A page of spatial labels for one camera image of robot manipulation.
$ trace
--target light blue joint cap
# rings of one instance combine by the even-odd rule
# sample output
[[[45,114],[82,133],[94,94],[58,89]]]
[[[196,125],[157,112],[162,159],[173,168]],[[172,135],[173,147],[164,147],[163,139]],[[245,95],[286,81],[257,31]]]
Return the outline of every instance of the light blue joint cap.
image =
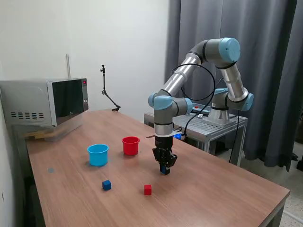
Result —
[[[233,63],[240,58],[240,44],[235,38],[223,38],[219,43],[219,53],[224,61]]]
[[[248,111],[251,108],[253,101],[254,101],[254,94],[249,93],[247,99],[245,99],[244,106],[242,107],[241,110]]]
[[[150,105],[150,107],[153,107],[153,97],[155,94],[156,93],[153,93],[148,97],[148,105]]]
[[[192,103],[192,101],[189,98],[184,98],[184,99],[185,99],[185,101],[187,103],[187,111],[186,111],[186,113],[188,114],[193,109],[193,103]]]
[[[227,92],[228,91],[228,88],[217,88],[215,91],[214,91],[214,95],[217,95],[219,93],[223,93],[223,92]]]
[[[170,96],[157,96],[153,100],[154,110],[164,110],[172,105],[172,97]]]

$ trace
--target microwave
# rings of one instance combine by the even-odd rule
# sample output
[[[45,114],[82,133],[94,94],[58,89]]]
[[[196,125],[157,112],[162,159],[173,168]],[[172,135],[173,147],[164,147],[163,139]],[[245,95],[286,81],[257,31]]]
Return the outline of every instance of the microwave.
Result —
[[[0,92],[10,124],[57,126],[89,109],[86,78],[5,80]]]

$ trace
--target microwave door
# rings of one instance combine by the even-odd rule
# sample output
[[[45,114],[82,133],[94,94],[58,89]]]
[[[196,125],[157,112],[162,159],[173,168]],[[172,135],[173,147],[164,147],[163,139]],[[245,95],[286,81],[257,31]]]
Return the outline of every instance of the microwave door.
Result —
[[[81,79],[53,82],[57,125],[84,112]]]

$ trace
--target cable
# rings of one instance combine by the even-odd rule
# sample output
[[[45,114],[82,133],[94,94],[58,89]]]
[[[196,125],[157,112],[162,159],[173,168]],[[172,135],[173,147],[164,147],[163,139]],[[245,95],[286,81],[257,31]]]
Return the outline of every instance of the cable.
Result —
[[[219,85],[219,83],[221,82],[221,80],[223,80],[223,78],[221,78],[221,79],[219,80],[219,82],[216,84],[216,88],[217,88],[217,86]],[[206,96],[206,97],[204,97],[204,98],[201,98],[201,99],[193,99],[193,98],[189,97],[187,94],[185,94],[185,91],[183,90],[183,88],[181,88],[181,91],[182,91],[182,93],[184,94],[184,96],[185,96],[186,98],[189,98],[189,99],[192,100],[192,101],[202,101],[202,100],[205,100],[205,99],[207,99],[209,96],[212,95],[212,93],[210,93],[208,96]]]
[[[216,81],[215,81],[215,79],[214,79],[213,74],[211,73],[211,71],[209,71],[207,68],[205,68],[205,67],[202,66],[202,65],[194,64],[194,63],[181,64],[181,65],[179,65],[178,67],[174,68],[174,69],[172,70],[172,72],[174,72],[177,68],[179,68],[179,67],[181,67],[181,66],[185,66],[185,65],[196,65],[196,66],[199,66],[199,67],[205,69],[205,70],[211,75],[211,77],[212,77],[212,79],[213,79],[213,82],[214,82],[214,89],[213,89],[213,92],[211,93],[211,98],[210,98],[210,100],[208,101],[208,103],[207,103],[207,104],[206,104],[198,113],[196,113],[194,116],[192,116],[192,117],[188,120],[188,122],[187,122],[186,125],[185,125],[184,133],[182,134],[182,136],[186,136],[186,135],[187,135],[187,134],[186,134],[186,132],[187,132],[187,126],[188,126],[188,124],[190,123],[190,121],[193,120],[194,117],[196,117],[196,116],[198,116],[199,114],[201,114],[202,111],[207,107],[207,105],[212,101],[213,96],[214,96],[214,90],[216,89]]]
[[[234,148],[234,146],[235,146],[236,139],[237,139],[238,128],[239,128],[239,118],[240,118],[240,111],[238,110],[238,123],[237,123],[236,135],[235,135],[235,139],[233,140],[233,146],[232,146],[231,156],[229,157],[229,163],[231,162],[233,148]]]
[[[182,127],[177,127],[176,129],[172,129],[172,130],[175,131],[175,132],[180,132],[180,131],[182,131]]]

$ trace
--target blue cup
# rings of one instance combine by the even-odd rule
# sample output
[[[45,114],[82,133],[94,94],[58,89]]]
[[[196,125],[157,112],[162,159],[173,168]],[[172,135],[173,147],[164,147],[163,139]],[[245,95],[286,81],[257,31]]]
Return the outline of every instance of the blue cup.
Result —
[[[104,166],[107,163],[107,151],[109,147],[106,144],[94,144],[87,148],[89,152],[89,163],[92,166]]]

